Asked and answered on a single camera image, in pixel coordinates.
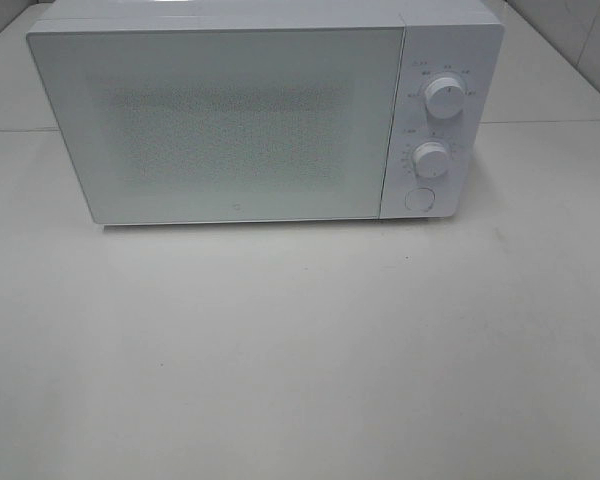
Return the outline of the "white microwave door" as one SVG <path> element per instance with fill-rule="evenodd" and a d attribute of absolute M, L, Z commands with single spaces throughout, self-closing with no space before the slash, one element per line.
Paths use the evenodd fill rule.
<path fill-rule="evenodd" d="M 33 33 L 101 225 L 374 218 L 400 28 Z"/>

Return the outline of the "white microwave oven body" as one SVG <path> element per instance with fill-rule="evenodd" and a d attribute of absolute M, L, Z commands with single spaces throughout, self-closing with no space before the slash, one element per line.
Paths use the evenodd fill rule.
<path fill-rule="evenodd" d="M 33 33 L 380 28 L 400 28 L 404 36 L 376 217 L 171 224 L 449 217 L 459 204 L 504 36 L 502 23 L 479 1 L 57 1 L 26 41 Z M 466 95 L 460 113 L 439 120 L 426 109 L 424 88 L 444 73 L 460 77 Z M 413 151 L 429 141 L 444 144 L 451 153 L 447 173 L 433 179 L 417 176 L 412 161 Z M 405 207 L 406 194 L 416 188 L 435 192 L 430 211 Z"/>

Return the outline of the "white upper power knob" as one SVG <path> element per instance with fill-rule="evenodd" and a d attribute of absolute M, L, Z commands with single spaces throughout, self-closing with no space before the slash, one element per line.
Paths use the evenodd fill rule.
<path fill-rule="evenodd" d="M 455 74 L 444 73 L 431 80 L 424 88 L 428 113 L 439 120 L 451 119 L 464 108 L 466 86 Z"/>

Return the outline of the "white timer knob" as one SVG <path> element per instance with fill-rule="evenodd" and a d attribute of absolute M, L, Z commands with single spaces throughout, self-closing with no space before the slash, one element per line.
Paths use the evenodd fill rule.
<path fill-rule="evenodd" d="M 419 145 L 413 151 L 412 161 L 417 176 L 433 179 L 447 173 L 451 153 L 444 144 L 429 141 Z"/>

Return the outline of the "round door release button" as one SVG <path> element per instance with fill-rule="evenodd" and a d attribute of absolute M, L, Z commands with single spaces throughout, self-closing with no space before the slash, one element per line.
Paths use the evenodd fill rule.
<path fill-rule="evenodd" d="M 435 192 L 429 188 L 416 188 L 405 196 L 405 207 L 412 212 L 428 212 L 435 203 Z"/>

